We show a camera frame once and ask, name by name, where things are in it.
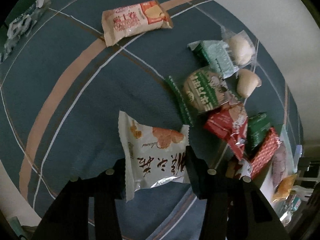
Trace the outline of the blue white crumpled wrapper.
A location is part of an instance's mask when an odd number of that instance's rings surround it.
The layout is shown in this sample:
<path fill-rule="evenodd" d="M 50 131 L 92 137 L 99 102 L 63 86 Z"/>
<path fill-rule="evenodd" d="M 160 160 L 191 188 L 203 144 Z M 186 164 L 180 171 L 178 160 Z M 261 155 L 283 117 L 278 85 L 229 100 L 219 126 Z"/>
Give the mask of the blue white crumpled wrapper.
<path fill-rule="evenodd" d="M 28 36 L 44 12 L 49 8 L 51 0 L 36 0 L 24 13 L 15 18 L 7 31 L 7 40 L 1 49 L 1 63 L 12 53 L 19 40 Z"/>

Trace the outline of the wrapped yellow croissant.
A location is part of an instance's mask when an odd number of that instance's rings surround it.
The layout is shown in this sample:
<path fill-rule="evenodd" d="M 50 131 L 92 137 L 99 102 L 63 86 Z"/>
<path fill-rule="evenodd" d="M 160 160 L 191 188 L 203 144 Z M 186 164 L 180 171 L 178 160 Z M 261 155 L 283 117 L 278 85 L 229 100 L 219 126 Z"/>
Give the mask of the wrapped yellow croissant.
<path fill-rule="evenodd" d="M 284 178 L 280 182 L 276 192 L 274 193 L 274 195 L 272 197 L 273 203 L 284 200 L 288 197 L 288 195 L 290 194 L 290 191 L 293 188 L 293 185 L 295 183 L 296 178 L 297 178 L 297 174 L 292 174 L 292 175 Z"/>

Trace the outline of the beige orange oat snack packet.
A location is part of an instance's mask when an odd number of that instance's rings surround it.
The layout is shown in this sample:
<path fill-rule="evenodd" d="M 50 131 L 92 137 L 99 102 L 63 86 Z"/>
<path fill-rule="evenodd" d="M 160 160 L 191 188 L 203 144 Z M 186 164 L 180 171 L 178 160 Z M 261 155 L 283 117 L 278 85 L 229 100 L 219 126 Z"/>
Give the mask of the beige orange oat snack packet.
<path fill-rule="evenodd" d="M 114 46 L 125 37 L 174 26 L 157 0 L 103 11 L 101 23 L 107 47 Z"/>

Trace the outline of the white jelly cup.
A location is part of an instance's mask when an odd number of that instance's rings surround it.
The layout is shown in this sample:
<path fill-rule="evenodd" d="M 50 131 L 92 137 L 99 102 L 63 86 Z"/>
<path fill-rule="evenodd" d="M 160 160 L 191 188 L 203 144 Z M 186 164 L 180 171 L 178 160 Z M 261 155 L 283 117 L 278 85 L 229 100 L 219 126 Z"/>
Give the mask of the white jelly cup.
<path fill-rule="evenodd" d="M 253 91 L 262 85 L 262 81 L 257 74 L 247 69 L 238 71 L 237 93 L 243 98 L 249 98 Z"/>

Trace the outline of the pale green white tray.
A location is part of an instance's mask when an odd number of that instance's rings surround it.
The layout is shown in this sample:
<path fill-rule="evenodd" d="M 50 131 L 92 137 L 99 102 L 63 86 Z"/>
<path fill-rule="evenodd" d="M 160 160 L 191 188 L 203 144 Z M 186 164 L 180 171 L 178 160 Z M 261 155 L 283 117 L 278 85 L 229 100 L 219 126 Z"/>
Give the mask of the pale green white tray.
<path fill-rule="evenodd" d="M 283 195 L 278 191 L 278 188 L 285 178 L 297 172 L 297 168 L 293 161 L 292 148 L 285 125 L 279 125 L 276 128 L 280 128 L 280 146 L 261 173 L 262 178 L 259 180 L 258 186 L 283 226 L 287 226 L 291 222 L 292 206 L 287 203 L 289 195 Z"/>

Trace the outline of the white pastry snack packet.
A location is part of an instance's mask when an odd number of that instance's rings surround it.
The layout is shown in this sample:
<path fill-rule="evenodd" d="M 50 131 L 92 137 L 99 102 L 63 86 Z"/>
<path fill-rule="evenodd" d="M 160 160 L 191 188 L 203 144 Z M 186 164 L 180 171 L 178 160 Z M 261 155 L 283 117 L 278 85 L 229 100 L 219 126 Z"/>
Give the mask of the white pastry snack packet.
<path fill-rule="evenodd" d="M 180 131 L 151 127 L 120 111 L 118 132 L 125 154 L 126 201 L 141 189 L 172 181 L 189 182 L 184 161 L 189 146 L 188 125 L 183 125 Z"/>

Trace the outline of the white power strip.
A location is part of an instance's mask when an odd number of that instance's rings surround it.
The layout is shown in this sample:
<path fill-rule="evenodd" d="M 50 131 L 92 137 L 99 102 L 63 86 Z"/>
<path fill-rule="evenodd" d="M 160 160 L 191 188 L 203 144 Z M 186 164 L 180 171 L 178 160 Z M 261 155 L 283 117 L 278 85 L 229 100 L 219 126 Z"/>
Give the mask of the white power strip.
<path fill-rule="evenodd" d="M 297 171 L 298 171 L 298 162 L 299 162 L 299 159 L 302 156 L 302 154 L 303 154 L 303 146 L 297 145 L 295 153 L 293 155 L 293 164 L 294 164 L 295 173 L 297 173 Z"/>

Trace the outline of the red patterned snack packet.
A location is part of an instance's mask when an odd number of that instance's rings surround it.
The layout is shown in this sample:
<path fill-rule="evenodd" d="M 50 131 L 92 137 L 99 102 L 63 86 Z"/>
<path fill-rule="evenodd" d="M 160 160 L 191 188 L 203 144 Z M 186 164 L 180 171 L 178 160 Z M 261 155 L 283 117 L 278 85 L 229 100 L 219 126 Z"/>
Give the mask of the red patterned snack packet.
<path fill-rule="evenodd" d="M 264 169 L 268 162 L 272 159 L 274 153 L 280 146 L 280 139 L 278 133 L 274 127 L 271 127 L 267 132 L 262 145 L 260 146 L 257 154 L 251 160 L 252 172 L 251 179 L 255 179 L 256 176 Z"/>

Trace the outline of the dark green snack packet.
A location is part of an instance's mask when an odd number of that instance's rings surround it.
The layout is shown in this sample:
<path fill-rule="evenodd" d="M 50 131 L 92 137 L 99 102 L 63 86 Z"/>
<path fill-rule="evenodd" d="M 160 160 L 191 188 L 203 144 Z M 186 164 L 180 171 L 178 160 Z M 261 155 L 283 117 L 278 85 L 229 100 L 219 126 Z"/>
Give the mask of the dark green snack packet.
<path fill-rule="evenodd" d="M 260 145 L 271 128 L 266 112 L 259 113 L 248 119 L 247 141 L 250 150 Z"/>

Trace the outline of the red biscuit snack packet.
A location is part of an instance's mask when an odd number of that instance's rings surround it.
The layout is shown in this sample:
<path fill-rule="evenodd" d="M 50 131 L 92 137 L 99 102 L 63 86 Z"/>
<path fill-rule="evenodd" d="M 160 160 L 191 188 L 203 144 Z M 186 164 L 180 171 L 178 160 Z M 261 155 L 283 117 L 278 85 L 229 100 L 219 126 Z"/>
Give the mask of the red biscuit snack packet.
<path fill-rule="evenodd" d="M 237 159 L 242 160 L 248 128 L 248 116 L 243 103 L 225 104 L 209 116 L 204 128 L 227 142 Z"/>

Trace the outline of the mint green snack packet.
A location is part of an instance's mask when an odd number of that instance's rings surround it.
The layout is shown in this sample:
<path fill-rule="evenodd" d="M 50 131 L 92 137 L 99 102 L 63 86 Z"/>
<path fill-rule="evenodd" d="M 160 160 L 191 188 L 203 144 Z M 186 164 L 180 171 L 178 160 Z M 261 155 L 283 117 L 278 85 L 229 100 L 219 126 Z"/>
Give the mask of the mint green snack packet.
<path fill-rule="evenodd" d="M 191 42 L 187 47 L 203 67 L 209 67 L 224 79 L 239 70 L 229 45 L 224 41 L 201 40 Z"/>

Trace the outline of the blue plaid tablecloth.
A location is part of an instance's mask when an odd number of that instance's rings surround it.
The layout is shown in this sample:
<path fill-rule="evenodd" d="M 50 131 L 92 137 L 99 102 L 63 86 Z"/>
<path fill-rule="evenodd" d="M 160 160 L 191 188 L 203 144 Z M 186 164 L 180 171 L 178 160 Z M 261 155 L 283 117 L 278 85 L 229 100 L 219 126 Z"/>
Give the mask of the blue plaid tablecloth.
<path fill-rule="evenodd" d="M 72 177 L 93 178 L 124 156 L 118 114 L 180 129 L 163 79 L 198 68 L 187 45 L 246 26 L 214 0 L 180 0 L 174 27 L 105 47 L 104 10 L 148 0 L 52 0 L 1 64 L 1 162 L 36 224 Z"/>

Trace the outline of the clear bag white bun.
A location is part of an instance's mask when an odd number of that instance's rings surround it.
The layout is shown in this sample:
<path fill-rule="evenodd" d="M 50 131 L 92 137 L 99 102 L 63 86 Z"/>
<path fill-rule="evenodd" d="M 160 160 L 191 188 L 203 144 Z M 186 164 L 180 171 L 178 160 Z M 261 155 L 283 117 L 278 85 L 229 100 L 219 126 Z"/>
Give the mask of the clear bag white bun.
<path fill-rule="evenodd" d="M 249 64 L 255 64 L 258 44 L 254 45 L 245 30 L 235 33 L 225 27 L 221 27 L 221 36 L 222 40 L 229 45 L 233 62 L 239 69 Z"/>

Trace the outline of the pink oat snack packet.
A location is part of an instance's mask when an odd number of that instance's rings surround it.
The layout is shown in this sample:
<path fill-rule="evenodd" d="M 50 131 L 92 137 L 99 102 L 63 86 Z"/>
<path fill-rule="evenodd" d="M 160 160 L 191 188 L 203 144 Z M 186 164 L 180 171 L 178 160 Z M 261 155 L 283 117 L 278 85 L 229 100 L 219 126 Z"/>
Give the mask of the pink oat snack packet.
<path fill-rule="evenodd" d="M 286 159 L 286 146 L 285 143 L 281 141 L 272 158 L 272 184 L 274 189 L 276 189 L 280 182 L 287 176 Z"/>

